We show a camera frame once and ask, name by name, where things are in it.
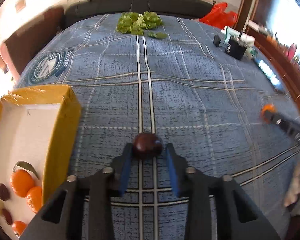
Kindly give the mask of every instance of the pink bottle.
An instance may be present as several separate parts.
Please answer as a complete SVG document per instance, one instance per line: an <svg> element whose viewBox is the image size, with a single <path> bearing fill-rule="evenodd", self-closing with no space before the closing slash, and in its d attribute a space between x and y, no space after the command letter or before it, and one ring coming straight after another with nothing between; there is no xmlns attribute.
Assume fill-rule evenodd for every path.
<svg viewBox="0 0 300 240"><path fill-rule="evenodd" d="M288 60L292 60L297 51L297 45L293 43L288 50Z"/></svg>

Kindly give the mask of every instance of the orange ring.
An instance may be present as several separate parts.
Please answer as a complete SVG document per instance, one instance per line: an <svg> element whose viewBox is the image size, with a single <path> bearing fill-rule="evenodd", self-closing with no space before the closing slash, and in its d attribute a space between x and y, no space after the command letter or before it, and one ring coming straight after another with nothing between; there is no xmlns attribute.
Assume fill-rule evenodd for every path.
<svg viewBox="0 0 300 240"><path fill-rule="evenodd" d="M266 123L270 123L270 120L266 119L265 117L265 112L266 111L270 111L271 113L276 113L277 109L275 108L275 106L273 104L267 104L264 105L263 108L261 109L261 118L266 122Z"/></svg>

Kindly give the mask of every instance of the metal screw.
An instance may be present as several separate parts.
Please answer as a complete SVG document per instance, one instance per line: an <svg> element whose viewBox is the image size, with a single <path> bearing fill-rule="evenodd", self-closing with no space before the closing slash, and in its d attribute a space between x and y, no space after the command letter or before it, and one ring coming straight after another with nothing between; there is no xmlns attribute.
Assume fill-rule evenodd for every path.
<svg viewBox="0 0 300 240"><path fill-rule="evenodd" d="M113 172L113 168L112 167L105 167L102 170L102 173L106 173L106 174L109 174L109 173L112 173L112 172Z"/></svg>
<svg viewBox="0 0 300 240"><path fill-rule="evenodd" d="M70 175L67 177L67 181L69 182L73 182L73 181L76 181L77 180L77 177L75 175Z"/></svg>
<svg viewBox="0 0 300 240"><path fill-rule="evenodd" d="M186 173L193 174L193 173L195 173L195 171L196 171L195 167L188 167L188 168L186 168Z"/></svg>
<svg viewBox="0 0 300 240"><path fill-rule="evenodd" d="M223 181L231 181L232 177L230 175L223 175L222 179L223 179Z"/></svg>

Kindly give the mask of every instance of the tablecloth logo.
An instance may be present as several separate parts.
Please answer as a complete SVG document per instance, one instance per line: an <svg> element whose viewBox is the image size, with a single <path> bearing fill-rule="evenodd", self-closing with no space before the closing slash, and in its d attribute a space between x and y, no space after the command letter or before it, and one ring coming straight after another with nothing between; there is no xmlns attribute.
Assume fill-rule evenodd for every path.
<svg viewBox="0 0 300 240"><path fill-rule="evenodd" d="M58 51L41 57L34 63L34 66L29 73L30 83L37 84L53 75L56 78L60 76L69 64L72 53L73 50Z"/></svg>

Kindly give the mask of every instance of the circular emblem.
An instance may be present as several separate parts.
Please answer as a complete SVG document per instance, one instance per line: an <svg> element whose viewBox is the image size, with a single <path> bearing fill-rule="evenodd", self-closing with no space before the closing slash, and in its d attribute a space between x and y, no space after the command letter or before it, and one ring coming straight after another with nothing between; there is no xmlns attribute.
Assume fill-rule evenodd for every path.
<svg viewBox="0 0 300 240"><path fill-rule="evenodd" d="M63 70L62 58L58 52L54 52L39 60L29 73L30 83L40 83Z"/></svg>

